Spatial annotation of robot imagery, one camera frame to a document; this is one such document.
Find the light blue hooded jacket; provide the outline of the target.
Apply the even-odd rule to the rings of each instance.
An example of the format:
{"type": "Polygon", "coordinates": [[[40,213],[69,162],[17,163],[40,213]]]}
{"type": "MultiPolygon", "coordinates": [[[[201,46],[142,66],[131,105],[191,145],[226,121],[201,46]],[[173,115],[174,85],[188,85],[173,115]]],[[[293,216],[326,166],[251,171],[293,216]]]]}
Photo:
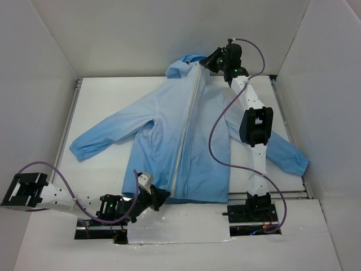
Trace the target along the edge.
{"type": "Polygon", "coordinates": [[[210,82],[210,73],[186,55],[172,63],[153,92],[108,116],[70,145],[78,161],[134,137],[122,193],[135,193],[135,172],[174,202],[227,203],[232,139],[239,140],[243,110],[210,82]]]}

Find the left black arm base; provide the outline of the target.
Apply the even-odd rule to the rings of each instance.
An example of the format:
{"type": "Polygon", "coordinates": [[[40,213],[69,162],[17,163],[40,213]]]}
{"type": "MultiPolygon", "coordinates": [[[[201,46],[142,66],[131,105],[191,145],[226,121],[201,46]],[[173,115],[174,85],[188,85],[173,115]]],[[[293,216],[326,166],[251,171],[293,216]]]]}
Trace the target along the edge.
{"type": "Polygon", "coordinates": [[[106,239],[114,244],[128,244],[127,225],[101,224],[93,220],[79,218],[74,234],[75,240],[106,239]]]}

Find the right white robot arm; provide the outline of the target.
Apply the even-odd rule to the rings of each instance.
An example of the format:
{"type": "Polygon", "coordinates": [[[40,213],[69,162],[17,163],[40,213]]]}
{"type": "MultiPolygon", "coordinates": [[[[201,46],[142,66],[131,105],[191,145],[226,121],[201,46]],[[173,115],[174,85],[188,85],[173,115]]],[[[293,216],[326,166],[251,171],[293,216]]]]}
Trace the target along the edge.
{"type": "Polygon", "coordinates": [[[252,77],[241,65],[242,48],[239,39],[230,38],[225,47],[219,47],[200,64],[211,72],[223,72],[229,87],[237,92],[230,102],[240,101],[244,113],[239,126],[239,138],[248,148],[251,172],[245,204],[234,207],[226,215],[236,221],[259,222],[271,212],[271,195],[266,178],[266,151],[271,137],[273,109],[266,107],[250,84],[252,77]]]}

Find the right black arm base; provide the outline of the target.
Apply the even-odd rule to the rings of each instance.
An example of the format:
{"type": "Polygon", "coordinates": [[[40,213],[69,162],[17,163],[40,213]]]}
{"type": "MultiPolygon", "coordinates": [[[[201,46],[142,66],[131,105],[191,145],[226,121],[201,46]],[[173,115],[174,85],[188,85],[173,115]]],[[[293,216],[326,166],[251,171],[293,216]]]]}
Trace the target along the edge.
{"type": "Polygon", "coordinates": [[[247,195],[245,203],[231,204],[222,213],[228,218],[230,236],[280,234],[280,226],[271,195],[247,195]]]}

